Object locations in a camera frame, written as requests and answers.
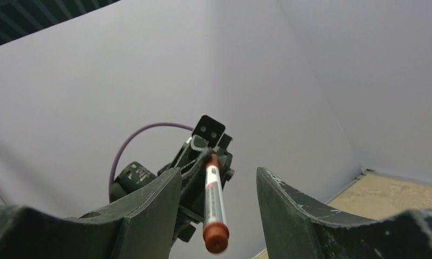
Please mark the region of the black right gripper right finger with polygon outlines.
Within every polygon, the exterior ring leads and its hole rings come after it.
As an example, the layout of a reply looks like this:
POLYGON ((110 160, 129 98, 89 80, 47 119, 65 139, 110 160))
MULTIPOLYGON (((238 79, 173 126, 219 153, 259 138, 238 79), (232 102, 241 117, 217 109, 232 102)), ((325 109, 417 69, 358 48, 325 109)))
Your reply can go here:
POLYGON ((270 258, 432 258, 432 209, 372 220, 322 203, 264 167, 256 188, 270 258))

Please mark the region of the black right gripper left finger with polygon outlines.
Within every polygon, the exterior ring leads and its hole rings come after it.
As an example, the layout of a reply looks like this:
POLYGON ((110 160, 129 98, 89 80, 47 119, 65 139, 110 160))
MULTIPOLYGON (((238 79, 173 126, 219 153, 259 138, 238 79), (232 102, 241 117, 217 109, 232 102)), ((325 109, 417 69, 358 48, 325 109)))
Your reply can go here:
POLYGON ((172 168, 80 218, 0 206, 0 258, 168 258, 180 187, 172 168))

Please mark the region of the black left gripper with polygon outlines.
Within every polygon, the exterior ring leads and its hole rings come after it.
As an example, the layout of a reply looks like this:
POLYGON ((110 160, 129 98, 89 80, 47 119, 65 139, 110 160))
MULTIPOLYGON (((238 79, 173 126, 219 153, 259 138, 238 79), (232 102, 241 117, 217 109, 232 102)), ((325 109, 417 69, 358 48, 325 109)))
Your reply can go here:
POLYGON ((234 175, 234 170, 231 168, 233 155, 227 151, 233 138, 224 134, 225 129, 224 124, 209 115, 202 115, 191 133, 192 137, 182 145, 174 160, 158 172, 160 175, 173 167, 181 170, 181 196, 172 243, 178 239, 189 242, 195 232, 192 223, 199 224, 204 220, 206 177, 204 156, 209 151, 218 156, 222 187, 234 175))

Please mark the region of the red marker cap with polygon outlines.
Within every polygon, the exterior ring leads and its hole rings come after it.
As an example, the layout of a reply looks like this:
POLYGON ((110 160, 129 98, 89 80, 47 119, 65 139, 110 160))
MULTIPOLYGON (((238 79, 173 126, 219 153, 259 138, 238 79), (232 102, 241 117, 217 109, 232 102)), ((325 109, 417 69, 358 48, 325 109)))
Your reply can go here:
POLYGON ((211 154, 208 163, 206 164, 206 169, 212 169, 212 168, 216 168, 217 170, 219 170, 219 160, 218 160, 218 156, 215 153, 211 154))

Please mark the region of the white marker pen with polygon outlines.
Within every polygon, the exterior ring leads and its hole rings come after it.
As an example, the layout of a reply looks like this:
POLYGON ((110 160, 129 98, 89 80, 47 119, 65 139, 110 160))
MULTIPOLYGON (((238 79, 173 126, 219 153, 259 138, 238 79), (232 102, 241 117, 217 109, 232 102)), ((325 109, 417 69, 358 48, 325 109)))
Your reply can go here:
POLYGON ((221 254, 228 247, 230 232, 226 222, 220 170, 206 169, 204 226, 202 237, 207 251, 221 254))

